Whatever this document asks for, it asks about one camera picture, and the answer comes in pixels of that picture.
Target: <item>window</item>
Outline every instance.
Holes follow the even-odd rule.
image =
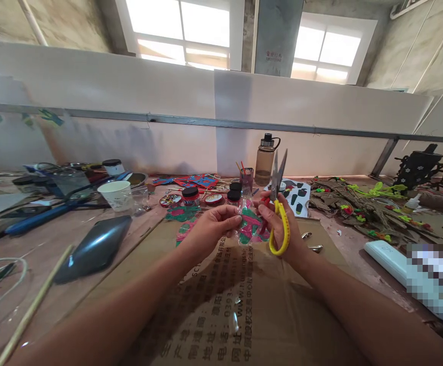
[[[376,23],[303,13],[291,78],[355,84]]]
[[[230,0],[124,1],[138,57],[207,70],[230,68]]]

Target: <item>water bottle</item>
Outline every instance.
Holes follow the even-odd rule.
[[[279,142],[274,147],[274,139],[279,139]],[[272,137],[272,134],[265,134],[264,138],[260,140],[260,146],[257,151],[257,162],[255,164],[255,183],[259,186],[266,186],[271,181],[272,164],[274,162],[274,153],[279,147],[281,139],[279,137]]]

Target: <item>brown cardboard sheet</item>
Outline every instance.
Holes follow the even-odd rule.
[[[180,225],[162,222],[97,290],[107,292],[108,286],[140,275],[174,250]],[[350,273],[319,221],[302,219],[299,226],[302,233],[313,233],[308,245],[323,244],[320,255]],[[166,296],[122,361],[208,363],[360,365],[367,360],[317,293],[266,243],[243,247],[224,237]]]

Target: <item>window frame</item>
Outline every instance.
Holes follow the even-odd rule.
[[[179,4],[179,12],[181,16],[181,27],[183,39],[175,39],[162,36],[154,36],[145,33],[138,33],[133,30],[130,14],[128,12],[128,6],[126,0],[116,0],[118,13],[120,15],[120,22],[123,28],[125,41],[129,52],[136,54],[141,58],[140,47],[138,40],[154,41],[166,44],[179,45],[184,50],[184,64],[186,66],[194,67],[189,63],[200,64],[200,56],[187,53],[187,48],[199,49],[202,51],[225,53],[226,69],[237,70],[242,69],[242,43],[243,43],[243,21],[244,21],[244,2],[240,0],[176,0]],[[193,41],[187,41],[184,34],[184,20],[182,17],[181,2],[192,3],[202,6],[208,6],[215,9],[228,10],[229,11],[229,47],[223,47],[218,45],[212,45],[208,43],[199,43]]]
[[[324,69],[332,69],[336,71],[347,72],[348,75],[345,84],[355,85],[357,83],[357,79],[359,78],[360,71],[364,63],[364,58],[367,54],[367,50],[369,48],[372,36],[374,35],[376,25],[377,25],[377,20],[356,19],[356,18],[346,18],[346,17],[339,17],[339,16],[325,15],[325,14],[305,13],[303,10],[300,26],[318,29],[321,31],[324,30],[323,42],[321,44],[321,49],[319,51],[318,61],[294,57],[293,62],[297,64],[316,66],[313,80],[316,80],[317,77],[316,72],[318,68],[321,67]],[[335,32],[338,34],[343,34],[352,37],[358,35],[359,37],[361,37],[360,44],[359,47],[357,48],[357,52],[355,54],[355,58],[353,59],[352,66],[325,63],[319,61],[319,59],[321,58],[321,53],[323,51],[324,41],[326,39],[328,32],[330,33]]]

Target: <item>white paper cup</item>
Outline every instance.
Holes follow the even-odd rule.
[[[106,183],[98,188],[104,199],[116,212],[127,211],[133,207],[130,182],[125,180]]]

